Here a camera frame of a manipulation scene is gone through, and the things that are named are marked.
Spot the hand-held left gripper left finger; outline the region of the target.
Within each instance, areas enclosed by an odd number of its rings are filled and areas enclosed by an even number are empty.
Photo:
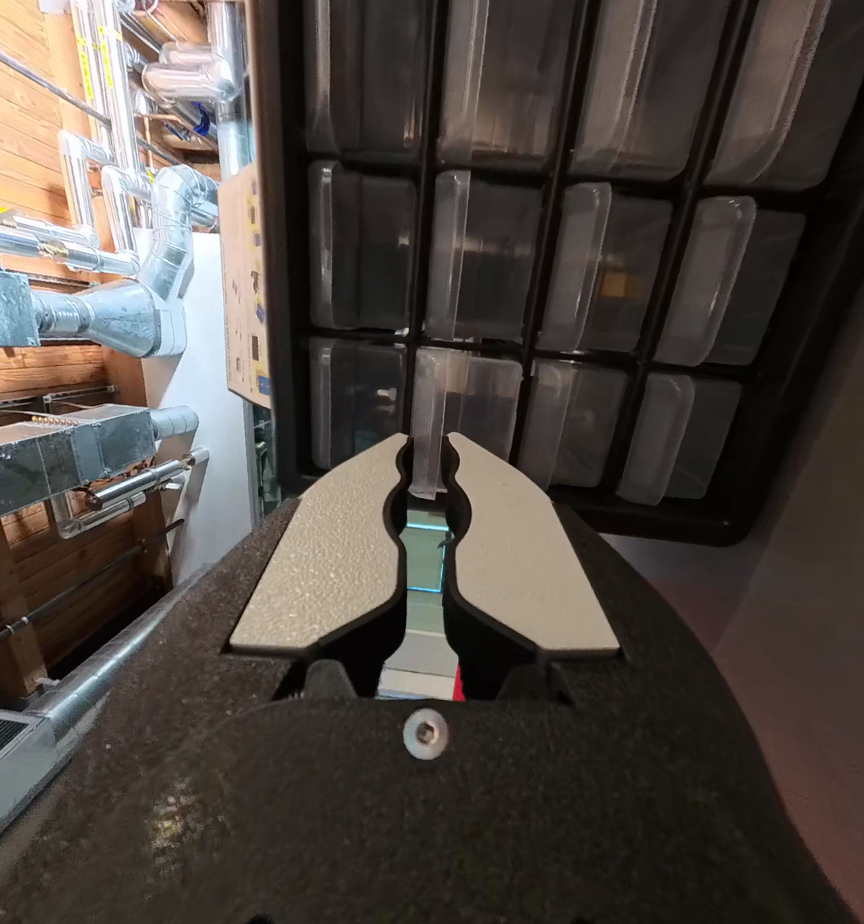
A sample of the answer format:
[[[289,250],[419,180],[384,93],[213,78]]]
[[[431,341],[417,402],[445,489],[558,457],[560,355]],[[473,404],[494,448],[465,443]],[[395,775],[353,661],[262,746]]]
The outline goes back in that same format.
[[[232,631],[232,650],[303,657],[384,616],[405,618],[411,453],[411,438],[396,433],[305,490]]]

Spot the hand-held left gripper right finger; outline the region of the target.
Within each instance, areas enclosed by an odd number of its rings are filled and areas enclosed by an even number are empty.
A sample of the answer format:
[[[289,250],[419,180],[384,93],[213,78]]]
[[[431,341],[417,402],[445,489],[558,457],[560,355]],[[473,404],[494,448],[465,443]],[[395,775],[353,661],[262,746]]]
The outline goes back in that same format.
[[[620,643],[546,493],[461,433],[445,440],[448,631],[481,629],[535,661],[615,656]]]

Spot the clear plastic drawer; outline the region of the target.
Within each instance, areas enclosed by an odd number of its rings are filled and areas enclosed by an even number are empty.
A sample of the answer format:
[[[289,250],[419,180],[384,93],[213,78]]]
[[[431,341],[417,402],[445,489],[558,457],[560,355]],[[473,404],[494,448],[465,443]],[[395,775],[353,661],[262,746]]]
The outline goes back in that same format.
[[[440,347],[416,353],[411,418],[414,468],[411,493],[433,501],[443,492],[441,447],[449,433],[507,460],[515,430],[521,365]]]

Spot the white vent unit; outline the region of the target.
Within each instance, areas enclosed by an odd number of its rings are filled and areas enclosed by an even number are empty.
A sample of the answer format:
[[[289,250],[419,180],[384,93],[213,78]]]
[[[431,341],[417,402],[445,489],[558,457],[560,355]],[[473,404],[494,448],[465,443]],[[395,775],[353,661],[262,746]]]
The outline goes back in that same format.
[[[126,664],[192,588],[170,592],[32,706],[0,709],[0,836],[66,767]]]

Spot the silver pipe bundle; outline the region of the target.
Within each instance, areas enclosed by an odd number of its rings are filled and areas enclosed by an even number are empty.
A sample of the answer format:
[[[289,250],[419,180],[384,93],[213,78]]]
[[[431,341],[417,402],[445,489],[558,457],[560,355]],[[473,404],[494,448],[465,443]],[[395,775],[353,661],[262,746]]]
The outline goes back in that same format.
[[[0,2],[0,270],[130,280],[166,168],[249,159],[243,2]]]

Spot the metal air duct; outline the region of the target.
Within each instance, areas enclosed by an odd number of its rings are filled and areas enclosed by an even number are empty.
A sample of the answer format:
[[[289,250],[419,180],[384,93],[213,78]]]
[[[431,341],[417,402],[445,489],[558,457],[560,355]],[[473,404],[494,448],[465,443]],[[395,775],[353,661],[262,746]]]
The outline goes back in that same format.
[[[150,493],[204,465],[205,447],[95,490],[97,481],[122,476],[155,456],[159,443],[195,433],[198,418],[188,407],[163,410],[104,404],[65,416],[35,415],[0,426],[0,520],[39,502],[49,502],[62,539],[78,536],[130,512]]]
[[[91,341],[138,359],[179,356],[187,346],[184,305],[131,279],[64,294],[0,270],[0,347],[49,340]]]

